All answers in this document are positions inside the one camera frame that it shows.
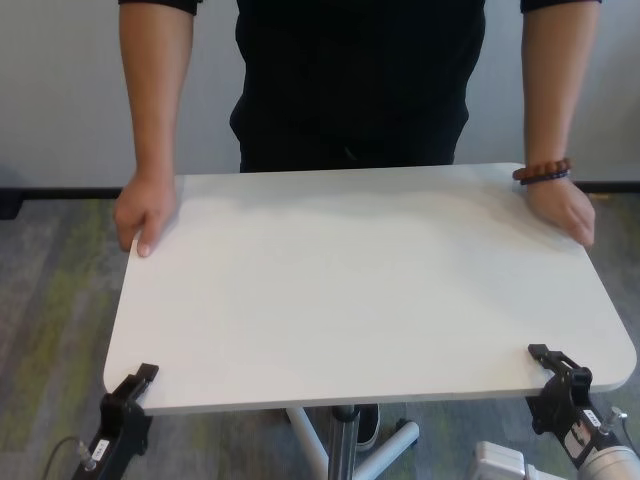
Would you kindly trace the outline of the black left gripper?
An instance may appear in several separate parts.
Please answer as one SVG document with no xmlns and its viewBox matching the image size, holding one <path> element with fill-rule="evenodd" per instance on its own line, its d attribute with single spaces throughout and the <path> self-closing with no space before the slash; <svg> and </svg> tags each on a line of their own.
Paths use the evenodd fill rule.
<svg viewBox="0 0 640 480">
<path fill-rule="evenodd" d="M 143 456 L 148 447 L 152 417 L 144 413 L 138 398 L 154 381 L 159 367 L 142 363 L 101 402 L 99 429 L 89 443 L 92 469 L 79 463 L 72 479 L 123 479 L 129 463 Z"/>
</svg>

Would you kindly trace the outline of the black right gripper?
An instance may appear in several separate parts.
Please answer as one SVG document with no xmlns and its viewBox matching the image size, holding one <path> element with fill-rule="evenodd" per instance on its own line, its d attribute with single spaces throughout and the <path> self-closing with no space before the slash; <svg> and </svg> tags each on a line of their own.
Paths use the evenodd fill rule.
<svg viewBox="0 0 640 480">
<path fill-rule="evenodd" d="M 529 398 L 534 432 L 552 434 L 576 469 L 596 454 L 621 446 L 615 433 L 600 431 L 602 418 L 590 398 L 591 371 L 546 344 L 529 344 L 527 350 L 554 373 L 541 393 Z"/>
</svg>

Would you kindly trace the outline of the person's left hand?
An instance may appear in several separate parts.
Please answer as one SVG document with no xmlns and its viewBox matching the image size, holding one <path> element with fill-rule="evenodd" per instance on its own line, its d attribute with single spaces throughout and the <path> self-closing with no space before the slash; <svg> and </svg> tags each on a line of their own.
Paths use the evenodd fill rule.
<svg viewBox="0 0 640 480">
<path fill-rule="evenodd" d="M 595 239 L 596 213 L 588 196 L 569 179 L 535 183 L 527 187 L 531 210 L 542 220 L 561 229 L 585 248 Z"/>
</svg>

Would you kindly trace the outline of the person's right hand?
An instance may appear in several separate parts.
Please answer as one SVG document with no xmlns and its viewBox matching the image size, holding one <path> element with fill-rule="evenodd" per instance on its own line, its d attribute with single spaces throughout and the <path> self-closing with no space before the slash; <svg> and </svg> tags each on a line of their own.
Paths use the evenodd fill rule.
<svg viewBox="0 0 640 480">
<path fill-rule="evenodd" d="M 120 247 L 149 257 L 176 208 L 172 175 L 137 172 L 123 188 L 114 207 Z"/>
</svg>

